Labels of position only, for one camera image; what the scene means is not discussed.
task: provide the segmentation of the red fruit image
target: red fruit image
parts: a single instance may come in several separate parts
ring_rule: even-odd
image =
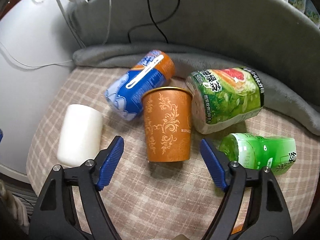
[[[244,75],[241,71],[238,71],[234,68],[226,68],[222,69],[221,71],[223,71],[232,78],[237,78],[238,80],[244,81]]]

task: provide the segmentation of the white cylinder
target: white cylinder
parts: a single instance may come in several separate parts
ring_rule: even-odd
[[[102,114],[88,106],[70,105],[63,121],[57,158],[68,167],[94,159],[100,150]]]

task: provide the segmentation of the orange paper cup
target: orange paper cup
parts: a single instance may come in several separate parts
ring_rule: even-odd
[[[142,97],[147,154],[151,162],[179,162],[190,158],[191,100],[189,91],[161,87]]]

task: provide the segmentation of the green bottle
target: green bottle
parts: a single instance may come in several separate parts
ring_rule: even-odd
[[[231,133],[222,139],[219,150],[245,168],[259,170],[268,166],[275,175],[287,172],[297,159],[293,138]]]

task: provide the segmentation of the beige plaid seat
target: beige plaid seat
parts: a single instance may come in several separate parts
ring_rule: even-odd
[[[104,91],[127,70],[121,68],[76,68],[50,105],[33,138],[27,173],[37,194],[51,168],[58,163],[56,152],[65,110],[70,104],[84,104],[103,113],[101,149],[115,135],[125,141],[124,154],[109,186],[101,192],[105,207],[123,239],[172,239],[184,234],[191,240],[201,239],[211,223],[222,196],[199,154],[203,135],[193,130],[191,158],[183,163],[151,164],[147,160],[143,119],[120,120],[107,105]],[[184,81],[171,85],[185,87]],[[262,136],[293,137],[297,161],[278,182],[286,199],[296,231],[308,216],[318,182],[320,167],[319,137],[279,113],[263,109],[258,116],[211,135],[214,143],[231,132],[250,132]],[[75,203],[82,228],[89,231],[79,192],[74,189]],[[237,220],[245,217],[250,191],[246,191]]]

